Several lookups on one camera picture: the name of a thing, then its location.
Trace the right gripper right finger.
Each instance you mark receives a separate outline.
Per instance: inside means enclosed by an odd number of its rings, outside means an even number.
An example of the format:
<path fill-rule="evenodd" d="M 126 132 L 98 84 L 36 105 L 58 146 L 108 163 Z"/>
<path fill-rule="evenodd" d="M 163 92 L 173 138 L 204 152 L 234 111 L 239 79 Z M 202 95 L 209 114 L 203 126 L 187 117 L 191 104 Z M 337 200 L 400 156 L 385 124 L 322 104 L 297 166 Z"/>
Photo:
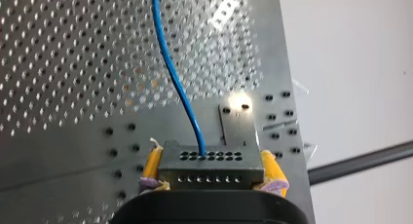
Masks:
<path fill-rule="evenodd" d="M 260 156 L 264 166 L 264 179 L 262 183 L 254 185 L 253 190 L 285 198 L 289 189 L 289 182 L 276 161 L 277 157 L 269 150 L 262 150 Z"/>

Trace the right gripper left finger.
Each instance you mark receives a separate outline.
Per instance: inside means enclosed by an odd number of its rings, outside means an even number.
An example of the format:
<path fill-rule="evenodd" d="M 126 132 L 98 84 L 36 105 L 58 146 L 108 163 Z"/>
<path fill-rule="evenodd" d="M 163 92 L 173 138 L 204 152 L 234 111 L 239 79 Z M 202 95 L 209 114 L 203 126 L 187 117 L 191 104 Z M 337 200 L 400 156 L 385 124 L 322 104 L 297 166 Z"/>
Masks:
<path fill-rule="evenodd" d="M 154 144 L 151 149 L 142 176 L 139 180 L 139 193 L 145 194 L 153 191 L 167 191 L 170 184 L 158 179 L 158 167 L 160 165 L 164 148 L 153 137 L 149 139 Z"/>

